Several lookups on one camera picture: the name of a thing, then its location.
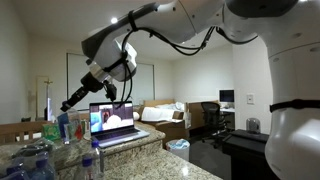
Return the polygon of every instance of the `trash can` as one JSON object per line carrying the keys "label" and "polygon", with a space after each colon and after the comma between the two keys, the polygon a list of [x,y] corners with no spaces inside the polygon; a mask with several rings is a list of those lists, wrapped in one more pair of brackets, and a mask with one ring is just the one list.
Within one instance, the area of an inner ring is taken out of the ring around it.
{"label": "trash can", "polygon": [[187,140],[171,140],[166,143],[166,149],[172,154],[189,162],[190,143]]}

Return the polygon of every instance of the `floor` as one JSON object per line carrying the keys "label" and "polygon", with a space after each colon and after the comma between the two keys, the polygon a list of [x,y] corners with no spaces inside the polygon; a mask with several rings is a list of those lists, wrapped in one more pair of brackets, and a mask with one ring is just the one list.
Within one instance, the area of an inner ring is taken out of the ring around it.
{"label": "floor", "polygon": [[190,139],[189,162],[224,179],[231,180],[231,158],[214,149],[212,140]]}

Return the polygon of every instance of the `computer monitor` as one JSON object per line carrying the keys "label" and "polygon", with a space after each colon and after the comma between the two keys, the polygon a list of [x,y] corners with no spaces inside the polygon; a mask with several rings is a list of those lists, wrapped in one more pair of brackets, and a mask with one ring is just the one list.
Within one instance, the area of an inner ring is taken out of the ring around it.
{"label": "computer monitor", "polygon": [[234,102],[234,90],[220,90],[220,102]]}

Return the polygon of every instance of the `white wall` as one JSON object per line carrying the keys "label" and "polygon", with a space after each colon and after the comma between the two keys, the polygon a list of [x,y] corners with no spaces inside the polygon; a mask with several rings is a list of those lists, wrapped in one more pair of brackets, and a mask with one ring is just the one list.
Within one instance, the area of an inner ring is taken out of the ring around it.
{"label": "white wall", "polygon": [[[32,112],[35,116],[35,79],[37,76],[49,76],[53,83],[52,90],[54,113],[60,112],[61,102],[67,98],[66,80],[66,53],[81,54],[80,44],[68,43],[58,39],[49,39],[38,36],[30,38],[30,79],[32,85]],[[172,64],[156,59],[143,58],[138,55],[137,62],[154,64],[155,71],[155,98],[173,98],[171,74]]]}
{"label": "white wall", "polygon": [[233,89],[232,46],[226,45],[174,61],[174,98],[180,102],[219,99],[220,89]]}
{"label": "white wall", "polygon": [[28,36],[10,0],[0,1],[0,124],[28,116]]}
{"label": "white wall", "polygon": [[[261,122],[261,132],[269,134],[273,93],[267,48],[257,38],[245,45],[233,45],[236,128],[246,129],[246,120],[251,117]],[[247,93],[254,94],[253,105],[247,104]]]}

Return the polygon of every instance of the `laptop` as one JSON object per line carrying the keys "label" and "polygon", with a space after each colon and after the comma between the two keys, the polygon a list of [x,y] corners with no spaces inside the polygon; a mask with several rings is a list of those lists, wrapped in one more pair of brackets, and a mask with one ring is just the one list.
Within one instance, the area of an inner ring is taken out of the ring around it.
{"label": "laptop", "polygon": [[90,103],[90,133],[101,148],[149,136],[150,133],[135,128],[133,104],[126,101]]}

